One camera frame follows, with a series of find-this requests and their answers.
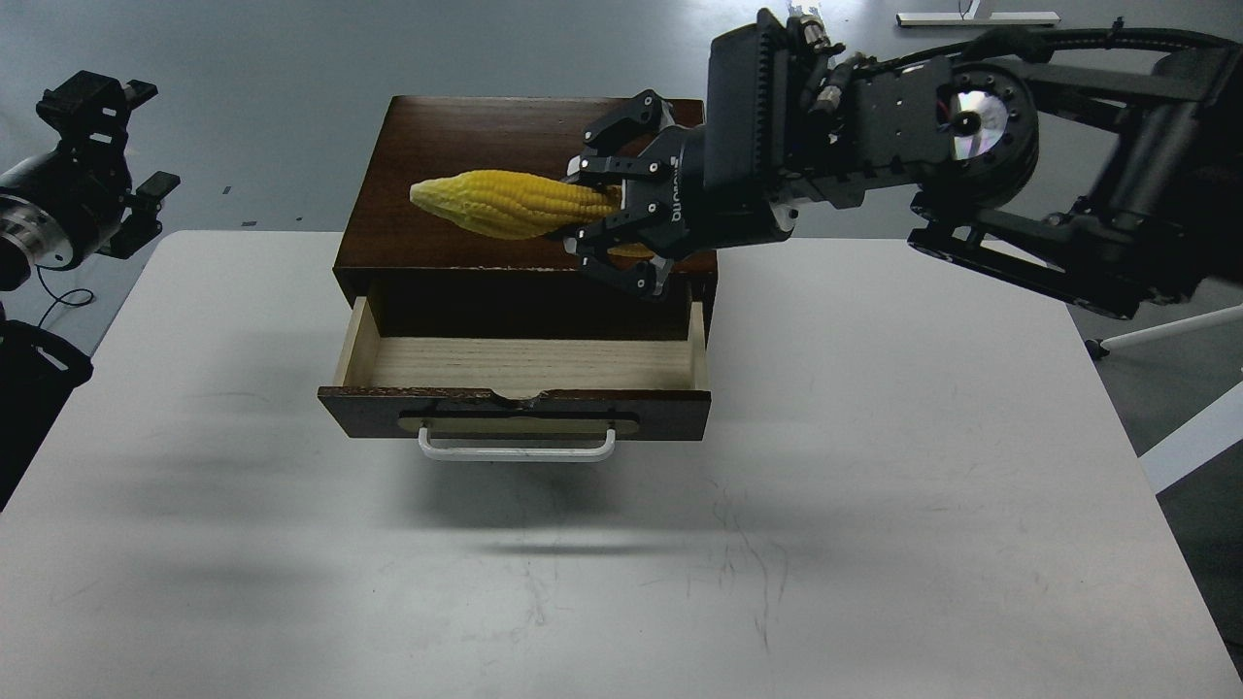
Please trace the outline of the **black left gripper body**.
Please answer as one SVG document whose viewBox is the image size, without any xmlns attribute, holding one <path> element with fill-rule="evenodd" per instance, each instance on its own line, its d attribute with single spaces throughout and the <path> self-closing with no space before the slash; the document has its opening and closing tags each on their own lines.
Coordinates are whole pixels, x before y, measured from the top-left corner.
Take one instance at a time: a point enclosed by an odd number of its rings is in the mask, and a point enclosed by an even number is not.
<svg viewBox="0 0 1243 699">
<path fill-rule="evenodd" d="M 2 173 L 2 271 L 31 272 L 55 252 L 56 269 L 98 252 L 132 257 L 121 216 L 132 193 L 124 146 L 58 146 Z"/>
</svg>

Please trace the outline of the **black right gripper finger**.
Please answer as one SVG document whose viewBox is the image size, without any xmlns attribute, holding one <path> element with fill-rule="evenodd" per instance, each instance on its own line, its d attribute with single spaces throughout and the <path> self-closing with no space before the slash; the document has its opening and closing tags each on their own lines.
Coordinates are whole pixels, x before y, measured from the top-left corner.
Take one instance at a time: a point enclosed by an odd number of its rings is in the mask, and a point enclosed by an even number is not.
<svg viewBox="0 0 1243 699">
<path fill-rule="evenodd" d="M 681 224 L 670 209 L 622 209 L 562 228 L 578 271 L 644 300 L 665 297 L 680 239 Z"/>
<path fill-rule="evenodd" d="M 595 190 L 677 190 L 680 159 L 669 147 L 676 134 L 672 102 L 653 90 L 643 91 L 585 127 L 580 154 L 571 159 L 566 182 Z"/>
</svg>

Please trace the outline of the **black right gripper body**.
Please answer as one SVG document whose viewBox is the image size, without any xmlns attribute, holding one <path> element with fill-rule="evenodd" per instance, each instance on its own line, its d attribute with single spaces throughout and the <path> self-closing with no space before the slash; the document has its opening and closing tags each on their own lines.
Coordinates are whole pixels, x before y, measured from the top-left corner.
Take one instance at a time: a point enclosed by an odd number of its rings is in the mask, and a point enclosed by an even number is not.
<svg viewBox="0 0 1243 699">
<path fill-rule="evenodd" d="M 660 165 L 622 184 L 622 208 L 641 218 L 622 231 L 622 256 L 682 260 L 791 238 L 789 206 L 772 204 L 763 187 L 706 187 L 705 141 L 704 127 L 669 126 L 640 150 L 644 165 Z"/>
</svg>

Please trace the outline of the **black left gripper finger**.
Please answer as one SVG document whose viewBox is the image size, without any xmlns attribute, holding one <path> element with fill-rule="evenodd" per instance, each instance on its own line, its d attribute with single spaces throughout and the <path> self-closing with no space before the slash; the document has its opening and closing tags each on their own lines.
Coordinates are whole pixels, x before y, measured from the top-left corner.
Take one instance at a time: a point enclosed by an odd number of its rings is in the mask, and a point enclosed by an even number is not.
<svg viewBox="0 0 1243 699">
<path fill-rule="evenodd" d="M 158 95 L 157 85 L 80 71 L 57 88 L 45 90 L 36 114 L 58 134 L 58 150 L 124 155 L 133 112 Z"/>
<path fill-rule="evenodd" d="M 158 216 L 164 206 L 164 200 L 181 185 L 181 177 L 158 170 L 147 177 L 132 193 L 127 193 L 121 204 L 129 211 L 129 216 L 121 221 L 117 231 L 107 243 L 103 243 L 97 252 L 109 257 L 131 257 L 134 252 L 145 248 L 162 231 L 163 224 Z"/>
</svg>

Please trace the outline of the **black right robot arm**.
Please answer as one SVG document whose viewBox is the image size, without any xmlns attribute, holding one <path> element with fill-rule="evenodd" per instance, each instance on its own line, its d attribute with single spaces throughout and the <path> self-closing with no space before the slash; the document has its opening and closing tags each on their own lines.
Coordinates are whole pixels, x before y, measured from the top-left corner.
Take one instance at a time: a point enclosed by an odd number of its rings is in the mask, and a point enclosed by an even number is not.
<svg viewBox="0 0 1243 699">
<path fill-rule="evenodd" d="M 567 182 L 622 187 L 561 235 L 640 299 L 696 252 L 786 243 L 802 204 L 914 184 L 910 248 L 1132 318 L 1241 280 L 1241 44 L 1116 21 L 874 58 L 759 10 L 712 41 L 701 126 L 644 91 L 587 127 Z"/>
</svg>

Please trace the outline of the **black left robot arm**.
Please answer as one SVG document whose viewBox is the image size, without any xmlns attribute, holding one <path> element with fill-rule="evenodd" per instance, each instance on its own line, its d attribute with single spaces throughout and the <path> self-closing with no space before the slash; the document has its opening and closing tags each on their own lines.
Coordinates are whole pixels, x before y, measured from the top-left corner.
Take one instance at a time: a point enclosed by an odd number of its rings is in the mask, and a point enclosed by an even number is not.
<svg viewBox="0 0 1243 699">
<path fill-rule="evenodd" d="M 89 257 L 126 260 L 162 234 L 162 213 L 181 178 L 159 170 L 134 182 L 127 163 L 134 111 L 157 85 L 81 71 L 44 92 L 36 114 L 57 133 L 53 150 L 29 155 L 1 178 L 1 287 L 48 286 L 48 272 Z M 2 313 L 1 496 L 17 484 L 68 398 L 89 381 L 89 354 L 48 327 Z"/>
</svg>

